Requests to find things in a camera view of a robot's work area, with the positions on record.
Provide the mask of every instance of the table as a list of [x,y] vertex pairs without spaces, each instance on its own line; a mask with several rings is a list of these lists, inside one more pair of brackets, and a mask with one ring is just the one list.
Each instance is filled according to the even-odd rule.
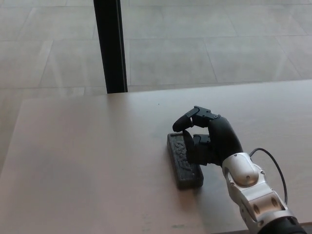
[[[312,81],[23,103],[0,177],[2,234],[207,234],[245,229],[220,167],[180,192],[166,147],[194,105],[225,116],[246,152],[269,150],[300,222],[312,210]],[[205,129],[193,128],[192,133]],[[274,164],[254,161],[283,197]]]

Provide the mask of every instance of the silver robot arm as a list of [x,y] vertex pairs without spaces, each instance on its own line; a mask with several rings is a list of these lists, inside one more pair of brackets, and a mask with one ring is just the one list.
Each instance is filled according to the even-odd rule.
[[284,201],[267,183],[265,172],[247,153],[229,156],[222,163],[231,199],[252,234],[280,218],[295,218]]
[[[209,135],[191,136],[186,129],[208,128]],[[279,195],[267,183],[265,172],[243,149],[226,118],[195,106],[173,125],[183,131],[189,163],[222,167],[231,199],[251,234],[306,234]]]

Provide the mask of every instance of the tiled floor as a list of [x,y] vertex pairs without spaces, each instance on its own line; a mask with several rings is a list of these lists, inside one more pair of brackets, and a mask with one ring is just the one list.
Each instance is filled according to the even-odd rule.
[[[312,78],[312,0],[121,0],[129,91]],[[0,170],[22,100],[106,93],[93,0],[0,0]]]

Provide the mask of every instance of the black rectangular block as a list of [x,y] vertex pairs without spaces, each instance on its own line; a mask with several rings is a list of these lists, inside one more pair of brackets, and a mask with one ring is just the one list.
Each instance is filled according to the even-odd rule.
[[168,134],[167,146],[177,187],[181,190],[199,188],[204,176],[199,165],[189,164],[182,133]]

